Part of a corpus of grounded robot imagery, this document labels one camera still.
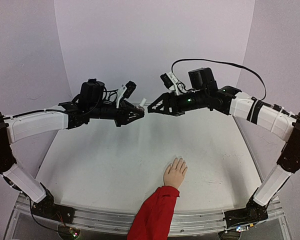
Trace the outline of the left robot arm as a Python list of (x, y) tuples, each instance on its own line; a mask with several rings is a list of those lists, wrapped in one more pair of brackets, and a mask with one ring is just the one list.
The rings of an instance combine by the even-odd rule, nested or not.
[(129, 81), (108, 90), (95, 78), (81, 85), (72, 100), (52, 107), (23, 113), (0, 112), (0, 176), (34, 203), (46, 218), (58, 213), (54, 199), (36, 180), (49, 144), (57, 132), (87, 125), (90, 120), (111, 120), (116, 127), (126, 126), (145, 116), (146, 99), (139, 104), (128, 101), (137, 85)]

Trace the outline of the red sleeve forearm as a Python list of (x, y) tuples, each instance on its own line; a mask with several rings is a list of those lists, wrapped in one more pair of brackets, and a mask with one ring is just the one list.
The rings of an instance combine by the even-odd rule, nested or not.
[(179, 190), (171, 186), (162, 186), (147, 198), (128, 231), (128, 240), (166, 240)]

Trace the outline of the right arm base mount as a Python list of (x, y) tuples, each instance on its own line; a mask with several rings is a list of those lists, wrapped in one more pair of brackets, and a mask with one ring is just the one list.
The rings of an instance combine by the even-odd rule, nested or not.
[(270, 201), (261, 206), (251, 197), (244, 208), (227, 210), (224, 212), (225, 227), (227, 230), (240, 226), (257, 224), (268, 219), (268, 206)]

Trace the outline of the glitter nail polish bottle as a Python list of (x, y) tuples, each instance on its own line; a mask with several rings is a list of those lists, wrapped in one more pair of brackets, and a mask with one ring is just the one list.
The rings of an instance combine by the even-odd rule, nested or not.
[(142, 111), (142, 112), (145, 111), (145, 109), (144, 109), (143, 106), (137, 105), (136, 108), (137, 108), (139, 111)]

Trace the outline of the white nail polish cap brush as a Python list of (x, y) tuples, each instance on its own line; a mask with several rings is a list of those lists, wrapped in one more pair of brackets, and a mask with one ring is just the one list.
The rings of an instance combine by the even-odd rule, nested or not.
[(143, 99), (141, 100), (141, 102), (139, 103), (139, 106), (143, 107), (143, 106), (146, 104), (146, 102), (147, 102), (147, 99), (146, 99), (146, 98), (143, 98)]

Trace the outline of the mannequin hand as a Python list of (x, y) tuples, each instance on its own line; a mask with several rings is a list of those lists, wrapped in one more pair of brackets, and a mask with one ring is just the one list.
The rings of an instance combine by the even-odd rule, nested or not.
[(173, 163), (169, 164), (163, 174), (164, 186), (178, 189), (183, 183), (188, 167), (186, 161), (181, 158), (175, 158)]

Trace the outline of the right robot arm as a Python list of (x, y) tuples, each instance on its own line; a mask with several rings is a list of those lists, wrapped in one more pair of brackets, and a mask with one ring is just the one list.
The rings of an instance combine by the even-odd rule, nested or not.
[(219, 87), (209, 67), (191, 70), (188, 76), (190, 90), (185, 89), (172, 71), (163, 73), (160, 79), (168, 91), (148, 106), (148, 112), (177, 117), (189, 111), (209, 109), (260, 128), (266, 136), (257, 133), (256, 137), (277, 147), (270, 151), (272, 157), (277, 157), (272, 170), (252, 196), (254, 204), (264, 207), (300, 170), (300, 113), (294, 114), (233, 86)]

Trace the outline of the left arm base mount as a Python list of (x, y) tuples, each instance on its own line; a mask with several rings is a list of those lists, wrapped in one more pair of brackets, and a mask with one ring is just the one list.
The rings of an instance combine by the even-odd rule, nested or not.
[(56, 204), (51, 192), (41, 183), (45, 197), (39, 202), (34, 202), (31, 212), (38, 217), (71, 224), (74, 220), (75, 209), (70, 206)]

